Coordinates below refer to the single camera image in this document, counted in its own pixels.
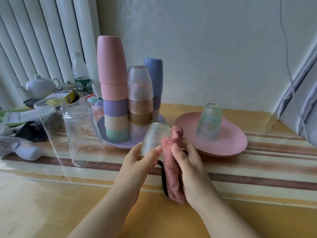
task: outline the white wall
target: white wall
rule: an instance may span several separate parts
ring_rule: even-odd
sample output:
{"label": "white wall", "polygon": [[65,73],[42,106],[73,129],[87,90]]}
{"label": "white wall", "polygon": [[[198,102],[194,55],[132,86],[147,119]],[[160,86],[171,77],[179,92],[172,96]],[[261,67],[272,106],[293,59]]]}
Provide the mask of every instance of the white wall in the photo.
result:
{"label": "white wall", "polygon": [[[317,0],[283,0],[296,75],[317,35]],[[273,112],[289,85],[279,0],[97,0],[127,65],[163,59],[162,102]]]}

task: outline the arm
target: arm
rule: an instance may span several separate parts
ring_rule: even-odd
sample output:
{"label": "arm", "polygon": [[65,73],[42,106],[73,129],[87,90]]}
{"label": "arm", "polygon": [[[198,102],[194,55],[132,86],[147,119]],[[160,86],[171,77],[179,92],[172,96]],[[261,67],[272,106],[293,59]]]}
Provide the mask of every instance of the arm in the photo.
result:
{"label": "arm", "polygon": [[[185,148],[188,156],[180,149]],[[184,193],[188,203],[203,220],[212,238],[259,238],[259,235],[218,196],[195,146],[181,140],[172,146],[182,170]]]}
{"label": "arm", "polygon": [[141,160],[142,144],[125,156],[120,172],[108,194],[77,225],[68,238],[117,238],[126,216],[137,202],[141,186],[150,168],[157,164],[160,146],[150,150]]}

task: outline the white teapot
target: white teapot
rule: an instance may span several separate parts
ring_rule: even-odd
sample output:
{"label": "white teapot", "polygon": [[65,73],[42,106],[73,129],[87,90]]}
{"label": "white teapot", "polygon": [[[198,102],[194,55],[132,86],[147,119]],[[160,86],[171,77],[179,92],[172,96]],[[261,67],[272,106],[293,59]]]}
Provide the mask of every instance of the white teapot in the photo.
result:
{"label": "white teapot", "polygon": [[61,84],[56,78],[50,80],[42,78],[41,75],[35,75],[34,77],[35,79],[27,81],[25,87],[22,85],[16,86],[27,99],[44,99],[55,92]]}

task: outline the pink towel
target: pink towel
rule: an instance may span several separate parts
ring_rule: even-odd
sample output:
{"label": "pink towel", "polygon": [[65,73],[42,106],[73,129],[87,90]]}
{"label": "pink towel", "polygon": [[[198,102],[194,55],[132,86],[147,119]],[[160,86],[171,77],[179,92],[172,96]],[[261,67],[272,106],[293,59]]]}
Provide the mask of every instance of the pink towel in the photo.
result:
{"label": "pink towel", "polygon": [[166,187],[169,198],[184,204],[186,201],[185,194],[179,182],[179,169],[177,161],[172,153],[172,145],[177,143],[183,136],[182,128],[174,126],[171,129],[172,137],[162,139],[162,148],[164,154],[164,169],[166,174]]}

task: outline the wire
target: wire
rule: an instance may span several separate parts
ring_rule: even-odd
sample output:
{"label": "wire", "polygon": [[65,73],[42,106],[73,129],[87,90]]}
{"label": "wire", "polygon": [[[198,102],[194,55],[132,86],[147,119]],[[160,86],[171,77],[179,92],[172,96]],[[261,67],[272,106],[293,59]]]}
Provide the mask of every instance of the wire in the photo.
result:
{"label": "wire", "polygon": [[295,108],[296,108],[296,110],[298,112],[300,122],[301,122],[301,124],[303,126],[303,131],[304,131],[305,138],[309,142],[309,138],[308,138],[308,133],[307,133],[307,130],[306,130],[305,122],[304,122],[303,117],[302,117],[302,115],[301,115],[301,113],[299,111],[298,106],[296,105],[296,101],[295,101],[295,87],[294,87],[294,82],[293,82],[293,78],[292,78],[291,72],[289,70],[289,64],[288,64],[288,43],[287,43],[287,38],[286,38],[286,33],[285,33],[285,30],[284,30],[283,22],[282,22],[282,0],[280,0],[280,24],[281,24],[281,28],[282,28],[284,39],[285,39],[286,67],[287,67],[288,77],[289,77],[289,80],[291,82],[291,90],[292,90],[292,96],[293,96],[292,99],[294,100]]}

